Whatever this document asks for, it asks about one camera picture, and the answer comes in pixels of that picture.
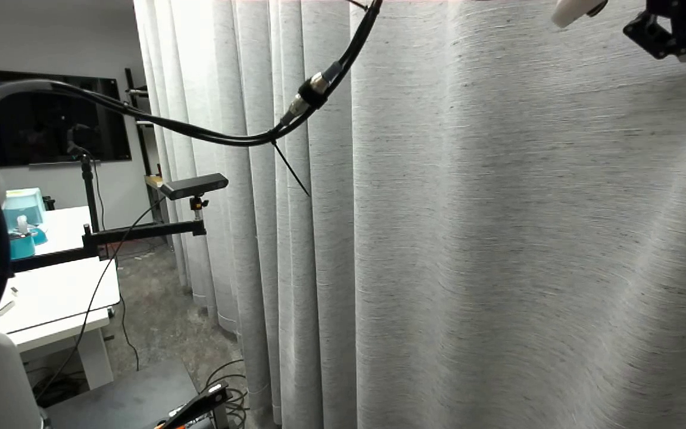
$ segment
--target black bracket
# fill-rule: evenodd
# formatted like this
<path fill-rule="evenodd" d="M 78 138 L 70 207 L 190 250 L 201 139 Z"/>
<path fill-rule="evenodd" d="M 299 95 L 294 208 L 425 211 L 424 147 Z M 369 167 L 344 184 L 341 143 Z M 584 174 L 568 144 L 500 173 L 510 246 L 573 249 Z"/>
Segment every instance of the black bracket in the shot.
<path fill-rule="evenodd" d="M 658 24 L 658 17 L 671 20 L 671 32 Z M 657 60 L 669 55 L 686 60 L 686 0 L 647 0 L 646 10 L 623 33 Z"/>

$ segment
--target white wall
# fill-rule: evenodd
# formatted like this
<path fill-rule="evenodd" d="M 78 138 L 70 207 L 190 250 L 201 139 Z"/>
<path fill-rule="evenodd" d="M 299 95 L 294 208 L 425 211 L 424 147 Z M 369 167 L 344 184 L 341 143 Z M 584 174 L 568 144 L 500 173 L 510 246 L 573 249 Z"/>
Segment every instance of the white wall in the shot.
<path fill-rule="evenodd" d="M 135 84 L 144 84 L 131 0 L 0 0 L 0 70 L 111 78 L 123 92 L 125 67 Z M 149 207 L 139 139 L 128 117 L 126 128 L 132 160 L 98 166 L 108 228 L 130 225 Z M 58 209 L 86 204 L 79 164 L 1 172 L 8 188 L 39 187 L 57 199 Z"/>

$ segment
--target white curtain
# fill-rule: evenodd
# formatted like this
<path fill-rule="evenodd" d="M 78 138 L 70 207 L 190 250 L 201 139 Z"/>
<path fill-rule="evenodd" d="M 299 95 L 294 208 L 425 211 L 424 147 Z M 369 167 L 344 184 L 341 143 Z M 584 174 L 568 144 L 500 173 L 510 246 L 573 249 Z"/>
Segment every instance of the white curtain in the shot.
<path fill-rule="evenodd" d="M 284 427 L 686 427 L 686 64 L 611 2 L 385 2 L 280 142 L 156 130 L 165 179 L 229 178 L 183 282 Z M 348 44 L 341 1 L 136 0 L 155 113 L 269 129 Z M 188 210 L 172 207 L 179 218 Z"/>

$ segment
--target white table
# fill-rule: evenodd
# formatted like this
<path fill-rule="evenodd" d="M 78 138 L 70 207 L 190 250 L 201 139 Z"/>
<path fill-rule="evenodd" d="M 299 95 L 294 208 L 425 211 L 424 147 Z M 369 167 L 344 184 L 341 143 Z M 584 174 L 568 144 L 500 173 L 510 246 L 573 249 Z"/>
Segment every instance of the white table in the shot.
<path fill-rule="evenodd" d="M 82 246 L 88 207 L 46 212 L 44 228 L 49 239 L 36 246 L 36 254 Z M 24 360 L 40 358 L 74 347 L 92 293 L 107 261 L 77 260 L 19 272 L 8 285 L 17 288 L 15 305 L 0 317 L 0 332 L 7 334 Z M 116 264 L 107 269 L 89 312 L 78 347 L 89 388 L 113 380 L 100 328 L 110 323 L 107 307 L 120 301 Z"/>

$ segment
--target television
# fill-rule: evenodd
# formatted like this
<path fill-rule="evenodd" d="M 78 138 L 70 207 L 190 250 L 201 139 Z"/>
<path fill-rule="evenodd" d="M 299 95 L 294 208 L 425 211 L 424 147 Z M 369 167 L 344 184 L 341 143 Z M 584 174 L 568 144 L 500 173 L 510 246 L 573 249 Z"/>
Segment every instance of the television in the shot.
<path fill-rule="evenodd" d="M 115 79 L 0 71 L 0 82 L 50 79 L 118 99 Z M 23 92 L 0 100 L 0 167 L 77 161 L 73 142 L 96 160 L 130 160 L 123 116 L 90 101 L 49 92 Z"/>

